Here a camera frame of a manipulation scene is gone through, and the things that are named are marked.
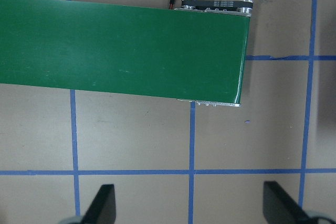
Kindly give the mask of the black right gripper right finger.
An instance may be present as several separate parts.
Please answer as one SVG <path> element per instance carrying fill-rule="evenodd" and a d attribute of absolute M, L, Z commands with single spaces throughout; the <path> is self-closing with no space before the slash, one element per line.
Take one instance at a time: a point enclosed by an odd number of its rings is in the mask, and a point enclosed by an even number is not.
<path fill-rule="evenodd" d="M 311 223 L 310 217 L 276 182 L 263 184 L 263 215 L 267 223 Z"/>

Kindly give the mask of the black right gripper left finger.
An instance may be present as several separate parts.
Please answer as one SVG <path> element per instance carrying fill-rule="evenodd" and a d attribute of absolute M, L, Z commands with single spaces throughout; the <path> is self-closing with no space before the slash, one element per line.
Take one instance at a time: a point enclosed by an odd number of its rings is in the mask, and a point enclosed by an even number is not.
<path fill-rule="evenodd" d="M 82 218 L 82 223 L 115 223 L 116 196 L 114 184 L 102 185 L 90 207 Z"/>

